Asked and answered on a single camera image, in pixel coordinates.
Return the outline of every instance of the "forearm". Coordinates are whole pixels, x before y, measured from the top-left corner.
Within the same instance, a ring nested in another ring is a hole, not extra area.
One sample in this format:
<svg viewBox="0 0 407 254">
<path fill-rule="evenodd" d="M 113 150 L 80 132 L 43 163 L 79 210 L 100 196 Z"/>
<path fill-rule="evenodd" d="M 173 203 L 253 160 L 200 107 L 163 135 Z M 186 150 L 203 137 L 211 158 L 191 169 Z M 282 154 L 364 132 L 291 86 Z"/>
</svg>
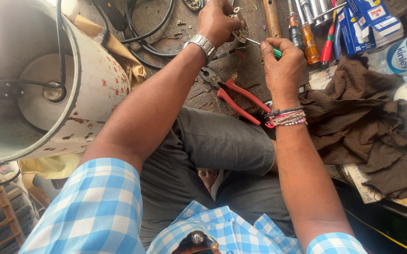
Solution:
<svg viewBox="0 0 407 254">
<path fill-rule="evenodd" d="M 274 100 L 273 107 L 296 107 L 298 101 Z M 276 127 L 280 186 L 296 235 L 305 251 L 315 237 L 331 232 L 353 235 L 340 199 L 305 124 Z"/>
<path fill-rule="evenodd" d="M 96 157 L 118 158 L 140 172 L 143 161 L 172 127 L 204 63 L 203 50 L 189 44 L 116 107 L 81 163 Z"/>
</svg>

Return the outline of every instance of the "metal drum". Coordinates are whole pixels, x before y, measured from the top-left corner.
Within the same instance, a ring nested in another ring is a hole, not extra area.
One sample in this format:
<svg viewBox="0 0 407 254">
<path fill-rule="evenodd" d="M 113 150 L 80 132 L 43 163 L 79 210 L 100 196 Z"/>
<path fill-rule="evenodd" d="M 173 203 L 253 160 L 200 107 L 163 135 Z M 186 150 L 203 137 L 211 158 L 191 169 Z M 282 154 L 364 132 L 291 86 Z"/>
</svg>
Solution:
<svg viewBox="0 0 407 254">
<path fill-rule="evenodd" d="M 60 81 L 55 11 L 45 0 L 0 0 L 0 79 Z M 117 61 L 62 19 L 64 89 L 0 84 L 0 162 L 86 151 L 131 91 Z"/>
</svg>

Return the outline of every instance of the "blue checkered shirt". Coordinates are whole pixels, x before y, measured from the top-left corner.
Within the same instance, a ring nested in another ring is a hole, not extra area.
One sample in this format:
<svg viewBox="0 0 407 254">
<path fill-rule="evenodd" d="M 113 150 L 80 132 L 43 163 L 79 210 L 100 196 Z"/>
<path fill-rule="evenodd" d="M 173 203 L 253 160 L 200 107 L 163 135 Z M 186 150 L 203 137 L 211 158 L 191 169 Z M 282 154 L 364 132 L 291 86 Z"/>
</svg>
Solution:
<svg viewBox="0 0 407 254">
<path fill-rule="evenodd" d="M 119 159 L 84 163 L 70 176 L 19 253 L 140 253 L 142 198 L 137 171 Z M 263 214 L 249 224 L 228 206 L 209 210 L 198 202 L 186 209 L 152 241 L 147 254 L 169 254 L 187 235 L 200 230 L 219 244 L 221 254 L 301 254 L 296 238 Z M 308 254 L 366 254 L 344 233 L 323 234 Z"/>
</svg>

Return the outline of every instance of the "man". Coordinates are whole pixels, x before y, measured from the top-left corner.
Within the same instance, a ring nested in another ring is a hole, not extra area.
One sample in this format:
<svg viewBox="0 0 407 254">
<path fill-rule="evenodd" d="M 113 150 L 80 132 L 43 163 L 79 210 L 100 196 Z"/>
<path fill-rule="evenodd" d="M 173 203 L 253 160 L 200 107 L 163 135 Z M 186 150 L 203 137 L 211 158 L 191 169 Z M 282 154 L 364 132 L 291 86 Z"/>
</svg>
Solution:
<svg viewBox="0 0 407 254">
<path fill-rule="evenodd" d="M 209 1 L 197 34 L 221 46 L 244 25 L 232 11 Z M 299 106 L 302 51 L 286 39 L 261 48 L 274 109 Z M 222 254 L 366 253 L 305 124 L 276 127 L 273 143 L 236 118 L 182 108 L 207 60 L 189 43 L 121 102 L 20 253 L 186 253 L 194 234 Z M 216 201 L 196 167 L 229 170 Z"/>
</svg>

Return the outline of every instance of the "hand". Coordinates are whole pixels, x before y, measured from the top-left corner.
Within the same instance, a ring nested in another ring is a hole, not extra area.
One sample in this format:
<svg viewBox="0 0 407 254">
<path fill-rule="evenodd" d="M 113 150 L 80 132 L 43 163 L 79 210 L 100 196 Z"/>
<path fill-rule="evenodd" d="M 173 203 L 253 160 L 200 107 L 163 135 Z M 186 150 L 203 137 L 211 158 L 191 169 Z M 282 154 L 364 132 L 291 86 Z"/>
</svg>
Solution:
<svg viewBox="0 0 407 254">
<path fill-rule="evenodd" d="M 276 60 L 271 45 L 282 51 L 279 61 Z M 299 86 L 307 65 L 303 52 L 290 40 L 283 38 L 267 38 L 260 46 L 266 85 L 271 92 L 274 109 L 299 106 Z"/>
<path fill-rule="evenodd" d="M 244 21 L 239 18 L 229 18 L 233 13 L 233 6 L 228 0 L 209 0 L 199 13 L 197 34 L 207 38 L 211 44 L 218 48 L 225 42 L 232 42 L 232 31 L 240 30 Z"/>
</svg>

